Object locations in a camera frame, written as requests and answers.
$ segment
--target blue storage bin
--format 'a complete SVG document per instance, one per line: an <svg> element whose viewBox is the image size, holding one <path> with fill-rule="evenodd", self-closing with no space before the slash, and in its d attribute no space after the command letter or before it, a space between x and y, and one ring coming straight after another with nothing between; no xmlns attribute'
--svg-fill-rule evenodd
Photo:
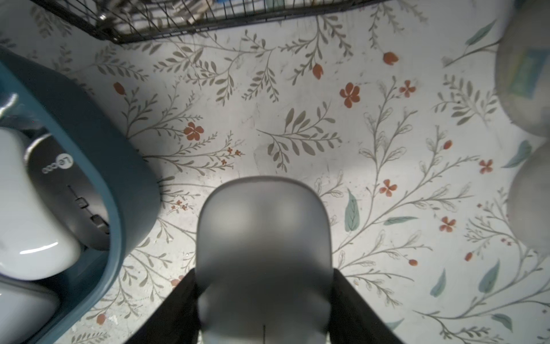
<svg viewBox="0 0 550 344"><path fill-rule="evenodd" d="M148 235L161 203L156 177L88 95L67 77L0 48L0 92L14 92L71 154L109 214L111 249L88 249L41 283L61 306L27 344L53 344L109 290L124 258Z"/></svg>

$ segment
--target metal wire grid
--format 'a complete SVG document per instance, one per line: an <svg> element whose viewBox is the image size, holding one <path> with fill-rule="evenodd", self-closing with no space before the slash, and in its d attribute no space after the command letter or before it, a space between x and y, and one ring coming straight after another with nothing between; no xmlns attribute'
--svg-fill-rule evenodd
<svg viewBox="0 0 550 344"><path fill-rule="evenodd" d="M344 11L382 0L32 0L98 39L131 43L186 33Z"/></svg>

